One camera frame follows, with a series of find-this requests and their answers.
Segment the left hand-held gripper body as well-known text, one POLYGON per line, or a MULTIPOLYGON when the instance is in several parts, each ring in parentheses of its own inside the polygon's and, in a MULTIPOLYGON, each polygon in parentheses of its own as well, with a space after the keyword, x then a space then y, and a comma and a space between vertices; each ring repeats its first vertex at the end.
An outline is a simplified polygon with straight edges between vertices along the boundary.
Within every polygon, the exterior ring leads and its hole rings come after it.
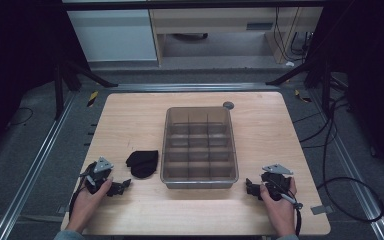
POLYGON ((89 164, 86 170, 80 174, 85 187, 91 194, 95 194, 107 180, 114 165, 104 157, 99 157, 97 161, 89 164))

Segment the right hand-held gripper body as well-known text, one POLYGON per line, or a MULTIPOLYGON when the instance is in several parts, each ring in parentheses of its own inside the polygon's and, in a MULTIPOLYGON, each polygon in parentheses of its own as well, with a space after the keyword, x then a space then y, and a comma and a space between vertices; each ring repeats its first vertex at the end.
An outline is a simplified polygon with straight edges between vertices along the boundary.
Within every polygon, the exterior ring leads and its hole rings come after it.
POLYGON ((290 192, 292 172, 280 164, 263 166, 262 185, 274 201, 294 199, 290 192))

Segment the black cloth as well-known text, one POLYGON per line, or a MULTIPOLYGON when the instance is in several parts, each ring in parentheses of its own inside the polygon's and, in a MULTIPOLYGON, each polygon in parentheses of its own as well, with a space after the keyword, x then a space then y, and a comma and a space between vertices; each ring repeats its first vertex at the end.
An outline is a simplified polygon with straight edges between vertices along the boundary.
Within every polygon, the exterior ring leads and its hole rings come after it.
POLYGON ((126 160, 131 174, 140 179, 150 177, 157 168, 159 153, 157 150, 134 151, 126 160))

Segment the clear divided storage box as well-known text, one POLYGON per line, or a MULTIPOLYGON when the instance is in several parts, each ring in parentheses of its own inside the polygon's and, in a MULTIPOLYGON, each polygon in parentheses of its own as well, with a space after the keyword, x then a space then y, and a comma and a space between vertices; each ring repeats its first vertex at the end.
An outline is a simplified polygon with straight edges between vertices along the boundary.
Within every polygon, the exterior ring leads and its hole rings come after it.
POLYGON ((228 189, 239 179, 230 111, 221 106, 166 112, 161 181, 169 189, 228 189))

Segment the person's right hand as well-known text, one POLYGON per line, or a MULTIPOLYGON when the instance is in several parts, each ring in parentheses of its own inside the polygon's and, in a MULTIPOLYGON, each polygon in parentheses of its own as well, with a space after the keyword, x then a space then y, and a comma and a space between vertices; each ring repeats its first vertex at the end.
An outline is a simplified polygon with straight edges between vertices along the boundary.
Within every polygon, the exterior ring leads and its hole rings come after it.
POLYGON ((260 186, 260 194, 276 236, 296 235, 293 205, 285 199, 272 200, 263 185, 260 186))

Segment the person's left hand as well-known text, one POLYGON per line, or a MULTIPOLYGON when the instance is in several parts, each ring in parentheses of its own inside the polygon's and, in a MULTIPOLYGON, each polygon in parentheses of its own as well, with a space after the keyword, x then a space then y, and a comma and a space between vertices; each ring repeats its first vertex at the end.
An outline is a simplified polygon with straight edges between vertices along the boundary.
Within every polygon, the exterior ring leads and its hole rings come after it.
POLYGON ((107 179, 94 194, 91 194, 86 188, 81 188, 74 202, 66 229, 82 233, 101 201, 107 195, 111 185, 112 179, 107 179))

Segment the yellow black striped tape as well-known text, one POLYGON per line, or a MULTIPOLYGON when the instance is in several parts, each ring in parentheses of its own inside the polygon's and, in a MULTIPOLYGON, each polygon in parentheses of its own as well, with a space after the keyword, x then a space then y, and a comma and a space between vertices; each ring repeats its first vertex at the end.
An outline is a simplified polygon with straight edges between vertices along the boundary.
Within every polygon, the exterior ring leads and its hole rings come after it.
POLYGON ((305 102, 305 103, 311 103, 311 102, 312 102, 312 100, 311 100, 310 97, 303 97, 303 96, 301 95, 300 91, 297 90, 297 89, 294 90, 294 95, 295 95, 295 97, 296 97, 297 99, 299 99, 299 100, 301 100, 301 101, 303 101, 303 102, 305 102))
POLYGON ((95 100, 96 100, 96 98, 97 98, 97 96, 98 96, 98 91, 93 91, 92 93, 91 93, 91 95, 90 95, 90 97, 89 97, 89 100, 88 100, 88 102, 87 102, 87 107, 91 107, 91 106, 93 106, 93 104, 94 104, 94 102, 95 102, 95 100))

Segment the black metal stand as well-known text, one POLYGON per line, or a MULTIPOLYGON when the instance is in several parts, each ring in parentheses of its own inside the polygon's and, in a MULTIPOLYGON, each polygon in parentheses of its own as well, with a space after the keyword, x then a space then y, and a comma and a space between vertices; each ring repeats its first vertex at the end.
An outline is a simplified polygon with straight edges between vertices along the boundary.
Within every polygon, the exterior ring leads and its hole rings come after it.
POLYGON ((334 115, 334 104, 330 103, 332 70, 331 63, 326 58, 313 57, 306 60, 303 64, 293 68, 286 74, 277 79, 267 82, 267 85, 278 86, 290 80, 292 77, 306 72, 307 76, 304 85, 307 88, 314 88, 318 84, 322 85, 321 107, 322 111, 328 116, 334 115))
POLYGON ((86 68, 83 68, 72 61, 58 62, 54 68, 56 120, 62 116, 64 111, 63 83, 66 83, 70 91, 79 90, 81 83, 77 77, 78 74, 91 79, 92 81, 105 88, 117 87, 117 84, 102 79, 98 75, 94 74, 91 70, 87 70, 86 68))

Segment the white cabinet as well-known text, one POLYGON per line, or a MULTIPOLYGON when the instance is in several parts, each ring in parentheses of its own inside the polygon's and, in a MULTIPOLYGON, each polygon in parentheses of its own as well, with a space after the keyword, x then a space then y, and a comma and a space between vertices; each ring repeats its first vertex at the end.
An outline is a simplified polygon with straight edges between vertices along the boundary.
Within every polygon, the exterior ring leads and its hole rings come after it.
POLYGON ((147 10, 69 11, 88 62, 156 60, 147 10))

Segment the grey metal table bracket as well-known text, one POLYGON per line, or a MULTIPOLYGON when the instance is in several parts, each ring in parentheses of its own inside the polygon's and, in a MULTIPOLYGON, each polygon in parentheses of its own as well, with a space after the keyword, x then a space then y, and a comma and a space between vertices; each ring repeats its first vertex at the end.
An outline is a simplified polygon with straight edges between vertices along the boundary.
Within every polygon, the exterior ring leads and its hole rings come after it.
POLYGON ((311 211, 314 215, 330 214, 334 211, 331 206, 319 205, 311 207, 311 211))

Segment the aluminium floor rail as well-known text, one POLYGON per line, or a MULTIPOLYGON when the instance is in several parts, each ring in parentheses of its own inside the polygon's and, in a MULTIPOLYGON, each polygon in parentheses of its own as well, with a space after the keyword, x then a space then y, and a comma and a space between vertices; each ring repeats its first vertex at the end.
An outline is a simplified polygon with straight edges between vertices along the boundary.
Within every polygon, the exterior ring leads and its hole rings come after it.
MULTIPOLYGON (((367 185, 356 166, 354 165, 352 158, 350 157, 348 151, 345 148, 345 145, 342 139, 337 136, 337 130, 332 130, 335 125, 334 115, 328 117, 321 107, 321 94, 316 90, 310 90, 309 95, 313 100, 315 106, 320 111, 321 117, 325 122, 325 125, 328 127, 326 137, 323 143, 323 157, 322 157, 322 183, 317 186, 318 189, 324 189, 328 198, 332 204, 341 212, 343 212, 348 217, 363 223, 370 224, 377 239, 384 240, 384 204, 379 197, 379 195, 367 185), (329 144, 332 144, 335 151, 338 154, 339 162, 343 165, 346 176, 334 177, 332 179, 326 178, 326 158, 327 158, 327 147, 329 144), (365 218, 357 218, 351 213, 346 212, 340 208, 335 201, 331 198, 331 194, 328 189, 328 185, 334 182, 344 181, 351 185, 353 191, 359 200, 359 203, 366 215, 365 218)), ((340 102, 343 97, 340 97, 337 100, 331 100, 330 103, 334 104, 334 113, 336 111, 336 104, 340 102)))
POLYGON ((18 220, 27 199, 43 169, 44 164, 54 146, 54 143, 65 123, 67 116, 72 108, 72 104, 77 94, 69 92, 67 99, 63 101, 63 110, 60 116, 53 121, 42 145, 39 148, 28 172, 26 173, 20 187, 18 188, 11 204, 0 218, 0 240, 7 240, 13 227, 18 220))

